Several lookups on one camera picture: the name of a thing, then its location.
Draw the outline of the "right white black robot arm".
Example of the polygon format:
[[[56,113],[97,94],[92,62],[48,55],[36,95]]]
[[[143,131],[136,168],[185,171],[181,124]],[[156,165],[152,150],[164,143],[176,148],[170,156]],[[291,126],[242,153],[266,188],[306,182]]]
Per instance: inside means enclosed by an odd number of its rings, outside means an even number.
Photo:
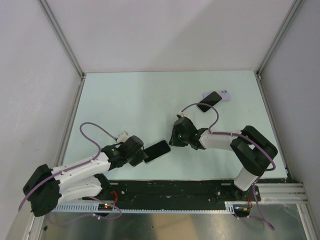
[[[276,169],[277,148],[256,128],[247,125],[238,131],[197,129],[188,117],[180,117],[173,124],[169,144],[173,147],[190,146],[194,150],[220,149],[232,151],[242,164],[233,181],[232,197],[238,201],[249,195],[249,188],[265,172]]]

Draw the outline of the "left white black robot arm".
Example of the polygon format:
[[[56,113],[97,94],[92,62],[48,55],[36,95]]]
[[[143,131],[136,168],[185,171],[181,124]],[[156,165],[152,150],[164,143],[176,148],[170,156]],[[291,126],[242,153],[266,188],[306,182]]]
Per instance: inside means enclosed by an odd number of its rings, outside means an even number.
[[[98,149],[98,153],[70,165],[54,168],[39,166],[22,191],[35,217],[42,217],[58,205],[77,199],[106,200],[112,190],[105,173],[125,164],[133,167],[147,155],[143,141],[122,132],[115,144]]]

